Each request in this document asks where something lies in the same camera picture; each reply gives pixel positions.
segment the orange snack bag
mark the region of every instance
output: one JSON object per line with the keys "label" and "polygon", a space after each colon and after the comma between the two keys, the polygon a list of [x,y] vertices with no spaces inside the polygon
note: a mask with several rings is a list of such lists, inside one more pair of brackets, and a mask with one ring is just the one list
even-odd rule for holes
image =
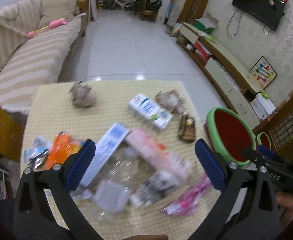
{"label": "orange snack bag", "polygon": [[67,133],[60,133],[54,139],[53,146],[45,162],[45,170],[51,169],[56,163],[63,164],[73,153],[77,153],[81,148],[81,141],[73,141]]}

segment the red box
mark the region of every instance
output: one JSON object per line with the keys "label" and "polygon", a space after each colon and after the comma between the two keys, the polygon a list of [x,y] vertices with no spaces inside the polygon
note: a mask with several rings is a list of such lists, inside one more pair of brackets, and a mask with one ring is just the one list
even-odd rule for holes
{"label": "red box", "polygon": [[195,50],[194,55],[204,64],[208,62],[208,59],[205,58],[199,50]]}
{"label": "red box", "polygon": [[209,51],[201,42],[196,41],[196,43],[194,44],[195,48],[197,50],[199,50],[201,52],[201,54],[203,55],[203,57],[209,59],[210,57],[213,56],[213,54],[211,53],[211,51]]}

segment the small green bowl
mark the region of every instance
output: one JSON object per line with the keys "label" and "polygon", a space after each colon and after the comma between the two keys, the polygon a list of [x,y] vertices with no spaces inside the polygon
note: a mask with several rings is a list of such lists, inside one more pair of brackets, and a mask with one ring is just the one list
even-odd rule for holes
{"label": "small green bowl", "polygon": [[265,133],[265,132],[261,132],[257,135],[256,137],[257,143],[259,145],[263,145],[267,148],[269,148],[270,150],[272,150],[272,146],[271,146],[271,141],[269,136]]}

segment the tile floor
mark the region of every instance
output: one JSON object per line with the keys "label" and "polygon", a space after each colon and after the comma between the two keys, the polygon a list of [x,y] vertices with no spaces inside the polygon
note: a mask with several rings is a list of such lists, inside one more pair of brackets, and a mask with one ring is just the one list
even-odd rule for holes
{"label": "tile floor", "polygon": [[89,24],[82,51],[75,59],[73,80],[182,81],[200,120],[205,121],[210,109],[226,104],[165,31],[165,25],[141,21],[132,12],[100,10],[99,19]]}

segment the green bowl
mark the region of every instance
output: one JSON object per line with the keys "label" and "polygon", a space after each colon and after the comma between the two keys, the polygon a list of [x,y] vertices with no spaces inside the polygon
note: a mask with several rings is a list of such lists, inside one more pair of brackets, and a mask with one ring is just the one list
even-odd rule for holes
{"label": "green bowl", "polygon": [[241,150],[249,146],[255,150],[255,137],[246,122],[235,112],[215,107],[208,112],[206,128],[214,150],[227,162],[235,162],[241,168],[250,164]]}
{"label": "green bowl", "polygon": [[256,137],[256,140],[259,145],[263,145],[271,150],[271,141],[265,132],[259,133]]}

